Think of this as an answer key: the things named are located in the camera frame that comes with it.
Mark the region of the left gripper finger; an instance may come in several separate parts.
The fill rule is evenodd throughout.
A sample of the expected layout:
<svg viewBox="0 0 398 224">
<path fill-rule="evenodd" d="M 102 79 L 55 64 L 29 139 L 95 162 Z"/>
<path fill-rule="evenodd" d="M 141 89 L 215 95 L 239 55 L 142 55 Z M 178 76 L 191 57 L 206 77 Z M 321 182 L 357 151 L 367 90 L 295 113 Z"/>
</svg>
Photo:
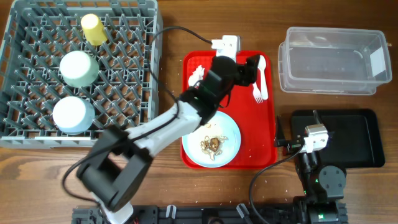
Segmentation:
<svg viewBox="0 0 398 224">
<path fill-rule="evenodd" d="M 241 72 L 241 86 L 249 86 L 257 81 L 257 69 L 245 68 Z"/>
<path fill-rule="evenodd" d="M 257 69 L 261 55 L 256 54 L 246 58 L 247 68 Z"/>
</svg>

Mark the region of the white plastic spoon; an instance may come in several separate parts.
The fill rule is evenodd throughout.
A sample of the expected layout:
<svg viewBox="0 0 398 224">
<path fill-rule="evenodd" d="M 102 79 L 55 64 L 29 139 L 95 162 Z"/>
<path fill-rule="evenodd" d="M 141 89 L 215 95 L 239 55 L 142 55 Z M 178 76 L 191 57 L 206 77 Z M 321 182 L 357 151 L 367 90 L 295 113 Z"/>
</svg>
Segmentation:
<svg viewBox="0 0 398 224">
<path fill-rule="evenodd" d="M 260 55 L 257 68 L 260 71 L 260 76 L 261 76 L 261 96 L 263 100 L 267 100 L 269 97 L 267 90 L 266 76 L 265 76 L 266 67 L 267 67 L 267 62 L 265 60 L 265 57 L 263 55 Z"/>
</svg>

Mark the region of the white plastic fork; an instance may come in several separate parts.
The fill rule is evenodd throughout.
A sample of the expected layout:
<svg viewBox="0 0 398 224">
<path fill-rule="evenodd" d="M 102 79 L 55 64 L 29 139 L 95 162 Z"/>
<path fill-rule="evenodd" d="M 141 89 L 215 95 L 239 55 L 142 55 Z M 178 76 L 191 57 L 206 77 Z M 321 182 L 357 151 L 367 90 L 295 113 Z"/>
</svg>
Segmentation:
<svg viewBox="0 0 398 224">
<path fill-rule="evenodd" d="M 253 87 L 252 95 L 253 95 L 256 103 L 262 103 L 263 99 L 262 99 L 262 96 L 261 96 L 261 91 L 258 88 L 257 84 L 253 83 L 252 87 Z"/>
</svg>

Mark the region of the yellow plastic cup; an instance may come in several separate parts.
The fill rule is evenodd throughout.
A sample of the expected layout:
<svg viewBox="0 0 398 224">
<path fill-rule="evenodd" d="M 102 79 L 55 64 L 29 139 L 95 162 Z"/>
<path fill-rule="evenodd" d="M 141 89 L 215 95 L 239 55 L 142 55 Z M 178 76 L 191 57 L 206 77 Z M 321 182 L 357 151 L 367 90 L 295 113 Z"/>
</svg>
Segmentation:
<svg viewBox="0 0 398 224">
<path fill-rule="evenodd" d="M 93 46 L 99 46 L 108 40 L 104 25 L 95 14 L 87 14 L 81 18 L 81 26 L 86 40 Z"/>
</svg>

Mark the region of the mint green bowl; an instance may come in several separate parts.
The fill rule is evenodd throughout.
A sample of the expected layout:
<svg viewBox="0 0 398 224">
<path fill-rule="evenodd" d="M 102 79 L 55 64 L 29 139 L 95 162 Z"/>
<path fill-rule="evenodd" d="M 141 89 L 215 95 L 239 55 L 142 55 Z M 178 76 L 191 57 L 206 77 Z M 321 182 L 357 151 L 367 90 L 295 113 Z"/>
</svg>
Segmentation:
<svg viewBox="0 0 398 224">
<path fill-rule="evenodd" d="M 67 53 L 60 62 L 60 73 L 67 85 L 75 88 L 90 86 L 98 77 L 98 62 L 83 51 Z"/>
</svg>

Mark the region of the light blue small bowl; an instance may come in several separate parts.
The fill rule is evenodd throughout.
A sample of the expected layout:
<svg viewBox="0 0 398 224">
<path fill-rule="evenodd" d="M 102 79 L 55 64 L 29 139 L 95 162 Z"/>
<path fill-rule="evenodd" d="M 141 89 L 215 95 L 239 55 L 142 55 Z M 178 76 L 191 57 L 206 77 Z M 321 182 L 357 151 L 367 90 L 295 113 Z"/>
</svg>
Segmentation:
<svg viewBox="0 0 398 224">
<path fill-rule="evenodd" d="M 93 124 L 95 109 L 86 100 L 68 96 L 54 106 L 52 117 L 59 130 L 76 135 L 87 131 Z"/>
</svg>

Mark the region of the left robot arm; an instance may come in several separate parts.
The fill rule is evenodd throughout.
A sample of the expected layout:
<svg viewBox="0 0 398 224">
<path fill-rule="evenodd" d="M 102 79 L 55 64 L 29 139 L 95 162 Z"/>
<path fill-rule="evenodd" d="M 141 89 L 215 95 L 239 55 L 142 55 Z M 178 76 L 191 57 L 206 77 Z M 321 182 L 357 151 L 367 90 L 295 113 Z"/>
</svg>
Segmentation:
<svg viewBox="0 0 398 224">
<path fill-rule="evenodd" d="M 130 203 L 156 155 L 178 138 L 194 132 L 215 115 L 234 86 L 257 80 L 259 55 L 238 64 L 215 56 L 205 78 L 185 90 L 173 107 L 148 123 L 121 130 L 108 128 L 81 160 L 76 176 L 89 190 L 108 223 L 127 223 Z"/>
</svg>

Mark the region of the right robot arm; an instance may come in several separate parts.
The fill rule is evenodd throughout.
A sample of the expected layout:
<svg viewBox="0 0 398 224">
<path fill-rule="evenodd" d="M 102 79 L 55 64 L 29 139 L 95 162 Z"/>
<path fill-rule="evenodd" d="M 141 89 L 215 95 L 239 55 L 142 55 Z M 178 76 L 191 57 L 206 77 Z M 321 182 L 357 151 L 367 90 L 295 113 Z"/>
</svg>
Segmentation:
<svg viewBox="0 0 398 224">
<path fill-rule="evenodd" d="M 322 164 L 319 153 L 328 145 L 331 132 L 317 111 L 316 124 L 306 126 L 302 135 L 287 140 L 277 118 L 274 145 L 283 148 L 283 155 L 292 156 L 295 170 L 302 183 L 304 196 L 294 197 L 292 219 L 295 223 L 348 223 L 344 198 L 346 170 L 336 165 Z"/>
</svg>

